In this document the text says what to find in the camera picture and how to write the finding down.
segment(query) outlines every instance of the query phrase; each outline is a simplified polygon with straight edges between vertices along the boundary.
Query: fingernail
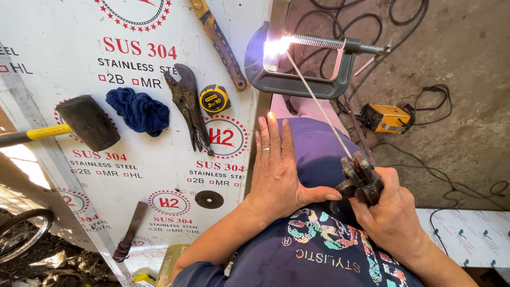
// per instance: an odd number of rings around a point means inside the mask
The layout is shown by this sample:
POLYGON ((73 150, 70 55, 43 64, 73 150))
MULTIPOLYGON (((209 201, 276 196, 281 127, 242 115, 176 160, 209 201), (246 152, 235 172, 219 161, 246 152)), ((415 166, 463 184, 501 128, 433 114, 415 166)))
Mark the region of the fingernail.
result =
POLYGON ((341 195, 329 194, 329 195, 326 195, 326 198, 328 200, 341 200, 342 196, 341 195))

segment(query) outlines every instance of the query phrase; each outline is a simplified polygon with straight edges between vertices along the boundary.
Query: bright welding spark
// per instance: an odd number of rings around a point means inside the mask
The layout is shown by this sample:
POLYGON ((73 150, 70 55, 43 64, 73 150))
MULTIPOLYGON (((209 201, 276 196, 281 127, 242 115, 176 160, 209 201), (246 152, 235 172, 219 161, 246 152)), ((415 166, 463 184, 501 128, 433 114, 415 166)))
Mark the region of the bright welding spark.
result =
POLYGON ((278 57, 285 53, 292 43, 292 36, 284 36, 280 40, 266 41, 264 45, 264 53, 271 58, 278 57))

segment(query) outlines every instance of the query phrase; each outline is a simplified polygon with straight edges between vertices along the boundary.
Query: bicycle wheel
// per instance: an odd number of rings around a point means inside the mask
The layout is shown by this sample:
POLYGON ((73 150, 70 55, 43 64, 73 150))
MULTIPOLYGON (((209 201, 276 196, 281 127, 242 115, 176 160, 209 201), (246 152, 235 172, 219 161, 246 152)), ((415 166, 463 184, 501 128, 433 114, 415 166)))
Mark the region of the bicycle wheel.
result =
POLYGON ((52 226, 53 212, 34 209, 22 212, 0 226, 0 264, 29 250, 52 226))

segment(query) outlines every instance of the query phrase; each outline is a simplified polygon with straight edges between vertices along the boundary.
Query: blue cloth rag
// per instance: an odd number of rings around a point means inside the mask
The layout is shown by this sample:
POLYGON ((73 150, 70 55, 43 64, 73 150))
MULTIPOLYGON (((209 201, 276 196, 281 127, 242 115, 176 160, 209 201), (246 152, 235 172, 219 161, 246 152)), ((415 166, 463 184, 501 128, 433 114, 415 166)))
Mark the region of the blue cloth rag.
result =
POLYGON ((135 94, 131 88, 117 88, 106 94, 106 102, 124 117, 125 124, 135 132, 157 137, 168 128, 170 110, 144 92, 135 94))

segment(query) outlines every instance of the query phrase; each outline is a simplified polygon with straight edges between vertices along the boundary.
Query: pink pants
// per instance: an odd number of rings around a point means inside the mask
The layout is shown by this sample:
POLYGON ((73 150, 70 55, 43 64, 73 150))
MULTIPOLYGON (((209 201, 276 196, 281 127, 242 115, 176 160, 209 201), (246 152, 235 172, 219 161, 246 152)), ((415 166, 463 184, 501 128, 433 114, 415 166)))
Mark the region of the pink pants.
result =
MULTIPOLYGON (((335 110, 333 110, 331 104, 329 104, 329 100, 318 101, 319 104, 322 106, 322 109, 326 113, 327 117, 333 124, 333 126, 350 139, 349 133, 344 128, 344 125, 338 118, 337 113, 335 113, 335 110)), ((327 123, 326 118, 324 118, 324 115, 320 111, 314 99, 303 97, 290 97, 290 103, 294 110, 297 111, 297 115, 293 115, 289 112, 287 106, 285 105, 285 100, 281 94, 273 94, 270 111, 274 113, 274 116, 276 118, 309 117, 327 123)))

